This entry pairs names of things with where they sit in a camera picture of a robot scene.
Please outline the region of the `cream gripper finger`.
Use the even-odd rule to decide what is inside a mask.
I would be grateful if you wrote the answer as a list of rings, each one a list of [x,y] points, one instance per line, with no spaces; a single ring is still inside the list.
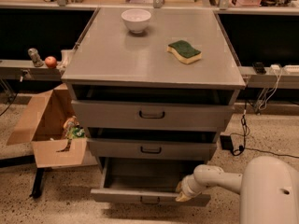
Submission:
[[[187,202],[189,199],[190,199],[190,197],[186,196],[184,193],[181,192],[177,196],[176,201],[179,203],[182,203],[182,202]]]

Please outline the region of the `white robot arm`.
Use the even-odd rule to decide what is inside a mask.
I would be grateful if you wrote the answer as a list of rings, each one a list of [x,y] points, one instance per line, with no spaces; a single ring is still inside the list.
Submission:
[[[221,187],[240,196],[240,224],[299,224],[299,172],[274,157],[251,160],[242,174],[201,164],[177,185],[178,202]]]

